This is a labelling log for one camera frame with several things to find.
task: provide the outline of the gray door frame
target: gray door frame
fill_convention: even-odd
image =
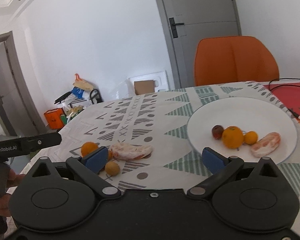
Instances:
[[[11,74],[14,78],[15,85],[21,97],[22,103],[29,115],[30,120],[34,124],[38,134],[46,133],[47,129],[38,113],[34,102],[32,101],[30,92],[23,77],[19,64],[15,43],[13,40],[12,31],[0,35],[0,43],[5,42],[8,62],[10,65]]]
[[[183,65],[183,66],[178,67],[177,57],[180,57],[180,55],[182,55],[182,53],[183,53],[181,43],[180,42],[179,42],[179,44],[176,43],[176,45],[173,43],[173,37],[172,37],[171,28],[170,28],[170,24],[169,24],[168,14],[174,15],[174,13],[167,12],[167,10],[172,9],[172,4],[168,5],[167,6],[168,8],[166,8],[164,6],[163,0],[156,0],[156,2],[157,2],[158,9],[159,9],[159,15],[160,15],[160,19],[162,22],[163,33],[164,33],[167,48],[168,48],[168,54],[169,54],[169,58],[170,58],[174,84],[175,84],[176,89],[179,89],[182,87],[181,84],[187,84],[188,81],[187,81],[187,76],[186,76],[186,66]],[[236,17],[237,25],[238,25],[238,33],[239,33],[239,35],[242,35],[236,0],[233,0],[233,5],[234,5],[235,17]]]

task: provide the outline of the orange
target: orange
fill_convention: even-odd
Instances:
[[[82,157],[85,157],[86,155],[92,153],[96,149],[98,149],[98,144],[94,142],[86,142],[81,146],[81,155]]]
[[[112,158],[112,151],[108,151],[108,161]]]
[[[239,148],[243,144],[243,133],[236,126],[229,126],[222,133],[222,142],[229,149]]]
[[[120,173],[120,167],[115,162],[108,162],[105,166],[105,171],[110,176],[115,176]]]
[[[246,144],[252,145],[258,141],[258,134],[255,131],[247,132],[244,135],[244,142]]]

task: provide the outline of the human hand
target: human hand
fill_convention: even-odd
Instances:
[[[16,187],[21,183],[21,180],[24,178],[25,174],[16,175],[13,170],[9,171],[7,188]],[[2,217],[10,217],[10,211],[8,208],[9,200],[11,195],[6,193],[0,198],[0,216]]]

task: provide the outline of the orange box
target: orange box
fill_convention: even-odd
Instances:
[[[65,126],[60,118],[62,114],[65,114],[62,108],[48,110],[44,113],[44,117],[46,118],[50,129],[56,130],[61,129]]]

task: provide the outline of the table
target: table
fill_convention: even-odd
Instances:
[[[187,121],[202,105],[228,97],[257,98],[278,106],[291,116],[276,96],[254,81],[178,89],[100,103],[88,107],[67,124],[60,131],[61,144],[41,150],[23,173],[42,156],[61,162],[80,155],[80,147],[86,141],[107,147],[125,141],[133,145],[150,144],[154,151],[148,158],[140,160],[115,160],[121,173],[111,177],[102,172],[103,179],[120,190],[188,190],[207,178],[210,172],[187,140]],[[279,168],[300,199],[300,125],[295,119],[294,122],[298,130],[297,148],[289,159],[279,164]],[[300,234],[300,211],[292,229]]]

